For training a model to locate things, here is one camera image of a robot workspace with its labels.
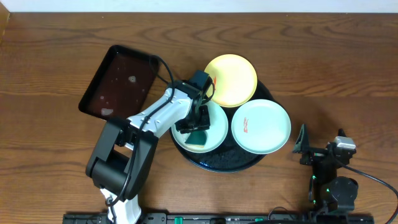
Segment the green yellow sponge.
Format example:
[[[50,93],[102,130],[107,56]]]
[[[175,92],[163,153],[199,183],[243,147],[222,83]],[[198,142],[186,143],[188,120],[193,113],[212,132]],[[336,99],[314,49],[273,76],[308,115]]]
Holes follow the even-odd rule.
[[[205,131],[194,131],[190,133],[185,144],[191,147],[205,147],[207,135]]]

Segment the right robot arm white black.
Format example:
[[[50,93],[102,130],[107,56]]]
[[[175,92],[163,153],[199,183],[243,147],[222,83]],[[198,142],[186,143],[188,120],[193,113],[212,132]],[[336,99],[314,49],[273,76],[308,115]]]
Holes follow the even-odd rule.
[[[358,183],[352,178],[338,176],[337,170],[348,165],[356,154],[354,141],[342,129],[324,148],[310,146],[307,126],[302,125],[293,152],[300,154],[300,164],[312,168],[309,201],[319,214],[345,213],[354,210]]]

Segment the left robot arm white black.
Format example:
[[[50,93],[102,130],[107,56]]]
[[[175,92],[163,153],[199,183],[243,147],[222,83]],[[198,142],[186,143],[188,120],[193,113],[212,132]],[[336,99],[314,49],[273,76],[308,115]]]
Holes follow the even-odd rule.
[[[159,138],[173,125],[184,133],[210,127],[204,95],[208,78],[171,83],[153,105],[126,119],[107,120],[89,158],[86,175],[105,197],[108,223],[137,223],[138,193],[149,175]]]

